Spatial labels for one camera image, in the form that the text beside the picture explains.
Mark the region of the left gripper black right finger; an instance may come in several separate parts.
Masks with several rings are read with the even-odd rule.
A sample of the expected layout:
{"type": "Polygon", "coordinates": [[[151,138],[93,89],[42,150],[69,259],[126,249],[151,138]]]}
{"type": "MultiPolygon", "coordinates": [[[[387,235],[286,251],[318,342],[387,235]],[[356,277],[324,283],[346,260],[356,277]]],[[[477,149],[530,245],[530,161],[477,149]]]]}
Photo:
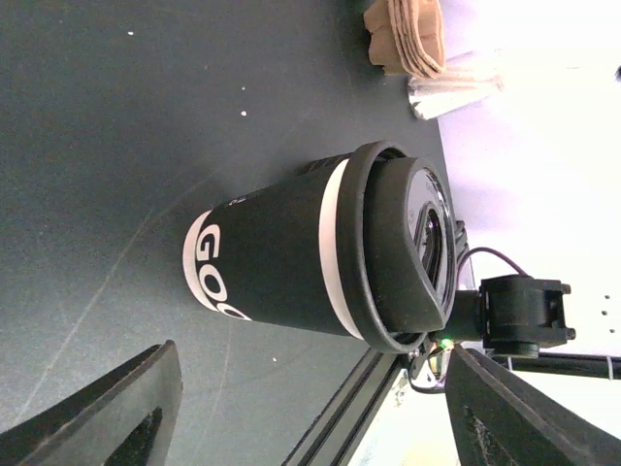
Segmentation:
{"type": "Polygon", "coordinates": [[[620,440],[476,350],[453,349],[445,380],[462,465],[618,465],[620,440]]]}

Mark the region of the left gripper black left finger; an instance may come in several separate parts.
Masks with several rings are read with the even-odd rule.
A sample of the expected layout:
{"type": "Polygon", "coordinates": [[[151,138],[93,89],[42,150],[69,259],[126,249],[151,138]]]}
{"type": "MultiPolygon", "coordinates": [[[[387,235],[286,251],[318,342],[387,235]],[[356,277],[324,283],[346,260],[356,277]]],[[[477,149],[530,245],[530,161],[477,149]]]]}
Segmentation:
{"type": "Polygon", "coordinates": [[[163,465],[182,396],[168,340],[1,434],[3,465],[163,465]]]}

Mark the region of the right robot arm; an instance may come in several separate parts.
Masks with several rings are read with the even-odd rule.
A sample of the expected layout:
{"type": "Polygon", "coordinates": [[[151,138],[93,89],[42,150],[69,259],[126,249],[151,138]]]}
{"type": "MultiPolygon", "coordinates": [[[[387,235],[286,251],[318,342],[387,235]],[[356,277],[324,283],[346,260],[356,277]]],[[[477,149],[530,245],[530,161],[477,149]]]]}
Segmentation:
{"type": "Polygon", "coordinates": [[[551,352],[576,338],[566,324],[563,298],[571,287],[556,280],[508,275],[477,290],[458,290],[445,328],[430,334],[442,347],[479,342],[507,369],[562,376],[620,379],[620,358],[551,352]]]}

